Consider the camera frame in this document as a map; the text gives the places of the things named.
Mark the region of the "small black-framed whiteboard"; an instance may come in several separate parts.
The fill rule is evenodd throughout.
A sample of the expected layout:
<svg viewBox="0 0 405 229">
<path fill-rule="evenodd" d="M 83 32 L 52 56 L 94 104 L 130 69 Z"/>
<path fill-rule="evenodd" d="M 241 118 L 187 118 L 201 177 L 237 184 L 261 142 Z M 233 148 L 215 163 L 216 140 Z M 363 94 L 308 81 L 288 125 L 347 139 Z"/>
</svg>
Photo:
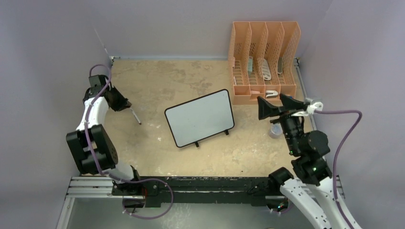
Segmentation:
<svg viewBox="0 0 405 229">
<path fill-rule="evenodd" d="M 227 89 L 222 89 L 164 111 L 173 140 L 178 148 L 196 145 L 211 136 L 234 128 L 235 120 Z"/>
</svg>

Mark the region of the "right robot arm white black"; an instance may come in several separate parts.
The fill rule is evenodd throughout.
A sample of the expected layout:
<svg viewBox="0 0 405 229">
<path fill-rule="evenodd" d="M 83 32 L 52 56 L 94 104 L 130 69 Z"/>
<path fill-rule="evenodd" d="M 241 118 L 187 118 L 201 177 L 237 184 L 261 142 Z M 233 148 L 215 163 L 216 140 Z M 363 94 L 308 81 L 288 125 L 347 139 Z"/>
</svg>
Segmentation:
<svg viewBox="0 0 405 229">
<path fill-rule="evenodd" d="M 274 194 L 282 194 L 296 206 L 316 229 L 359 229 L 337 188 L 337 161 L 330 168 L 323 158 L 330 152 L 327 135 L 320 130 L 304 131 L 304 118 L 317 114 L 358 114 L 358 118 L 344 138 L 341 149 L 349 134 L 362 118 L 358 110 L 323 111 L 320 100 L 296 100 L 280 95 L 282 106 L 275 106 L 265 98 L 257 97 L 258 118 L 271 118 L 272 124 L 280 124 L 289 154 L 294 156 L 291 164 L 295 176 L 284 167 L 269 175 L 268 188 Z"/>
</svg>

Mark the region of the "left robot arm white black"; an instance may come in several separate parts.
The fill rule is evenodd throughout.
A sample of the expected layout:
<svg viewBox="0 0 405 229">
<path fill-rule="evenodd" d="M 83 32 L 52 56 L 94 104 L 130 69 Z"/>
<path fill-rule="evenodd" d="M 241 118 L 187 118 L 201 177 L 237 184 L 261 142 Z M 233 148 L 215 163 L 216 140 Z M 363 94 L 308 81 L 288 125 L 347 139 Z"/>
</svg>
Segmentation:
<svg viewBox="0 0 405 229">
<path fill-rule="evenodd" d="M 83 98 L 84 113 L 78 127 L 66 135 L 68 147 L 81 174 L 108 176 L 124 184 L 130 195 L 142 190 L 139 174 L 133 166 L 118 159 L 117 150 L 104 128 L 108 110 L 131 109 L 125 98 L 106 75 L 89 77 L 90 87 Z"/>
</svg>

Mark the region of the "white marker rainbow stripe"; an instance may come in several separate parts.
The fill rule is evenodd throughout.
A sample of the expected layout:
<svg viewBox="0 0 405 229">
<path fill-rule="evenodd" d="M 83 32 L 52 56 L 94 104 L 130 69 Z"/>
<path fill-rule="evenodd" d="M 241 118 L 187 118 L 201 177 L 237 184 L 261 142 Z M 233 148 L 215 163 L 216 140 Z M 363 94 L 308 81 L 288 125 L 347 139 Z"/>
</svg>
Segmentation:
<svg viewBox="0 0 405 229">
<path fill-rule="evenodd" d="M 137 116 L 137 114 L 135 113 L 134 109 L 132 107 L 129 108 L 130 111 L 132 112 L 132 114 L 134 115 L 136 121 L 138 122 L 139 125 L 142 125 L 141 120 L 139 119 L 139 117 Z"/>
</svg>

